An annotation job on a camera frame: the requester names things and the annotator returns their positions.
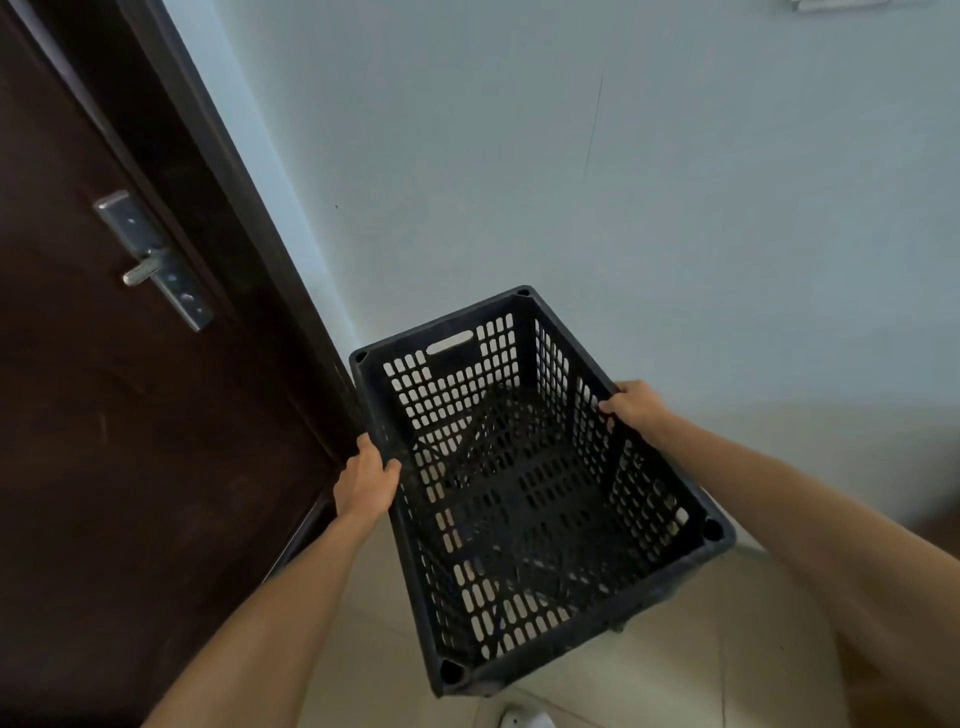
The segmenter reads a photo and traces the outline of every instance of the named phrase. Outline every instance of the white wall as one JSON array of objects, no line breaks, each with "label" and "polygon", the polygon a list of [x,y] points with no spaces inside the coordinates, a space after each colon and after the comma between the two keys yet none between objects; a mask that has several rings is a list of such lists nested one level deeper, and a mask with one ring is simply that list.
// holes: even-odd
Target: white wall
[{"label": "white wall", "polygon": [[960,494],[960,4],[209,2],[167,0],[361,342],[530,283],[704,424],[901,519]]}]

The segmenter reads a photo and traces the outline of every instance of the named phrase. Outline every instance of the hand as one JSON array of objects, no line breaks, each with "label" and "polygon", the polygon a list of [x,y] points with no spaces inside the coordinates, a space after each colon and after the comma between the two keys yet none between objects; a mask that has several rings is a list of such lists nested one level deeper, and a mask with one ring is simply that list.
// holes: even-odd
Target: hand
[{"label": "hand", "polygon": [[662,449],[663,430],[674,414],[645,381],[618,381],[616,386],[620,392],[600,402],[600,411],[616,415],[650,445]]},{"label": "hand", "polygon": [[360,451],[347,461],[347,467],[333,486],[333,498],[338,519],[359,522],[372,530],[394,502],[400,461],[391,460],[384,468],[380,450],[366,432],[357,438],[357,447]]}]

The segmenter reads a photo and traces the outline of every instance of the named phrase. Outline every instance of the door frame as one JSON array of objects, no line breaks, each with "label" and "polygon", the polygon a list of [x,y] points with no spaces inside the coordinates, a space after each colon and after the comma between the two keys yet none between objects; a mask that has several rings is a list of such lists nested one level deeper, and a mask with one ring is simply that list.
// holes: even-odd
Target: door frame
[{"label": "door frame", "polygon": [[[0,0],[4,5],[225,315],[284,382],[318,441],[346,462],[362,422],[352,379],[161,0]],[[170,194],[170,180],[150,159],[164,147],[176,147],[193,170],[195,197]],[[230,255],[218,247],[218,231],[204,226],[213,217],[220,233],[230,230]],[[331,488],[303,515],[265,578],[330,522]]]}]

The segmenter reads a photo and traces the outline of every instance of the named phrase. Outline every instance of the forearm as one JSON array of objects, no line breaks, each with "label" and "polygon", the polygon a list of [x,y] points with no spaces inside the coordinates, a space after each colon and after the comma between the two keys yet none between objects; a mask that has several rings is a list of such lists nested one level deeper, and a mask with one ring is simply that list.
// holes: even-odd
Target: forearm
[{"label": "forearm", "polygon": [[145,725],[294,726],[353,558],[368,532],[364,522],[335,520],[224,623]]},{"label": "forearm", "polygon": [[671,417],[659,445],[878,667],[960,717],[960,562],[800,471]]}]

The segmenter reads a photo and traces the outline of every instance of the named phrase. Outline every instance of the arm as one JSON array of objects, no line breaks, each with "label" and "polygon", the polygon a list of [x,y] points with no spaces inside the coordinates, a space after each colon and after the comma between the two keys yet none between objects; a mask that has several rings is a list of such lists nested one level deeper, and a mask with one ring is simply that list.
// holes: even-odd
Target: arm
[{"label": "arm", "polygon": [[396,492],[367,435],[333,496],[337,518],[323,536],[254,592],[224,623],[154,708],[146,728],[294,726],[314,663],[360,545]]},{"label": "arm", "polygon": [[960,561],[808,475],[670,412],[641,381],[601,409],[674,460],[928,707],[960,721]]}]

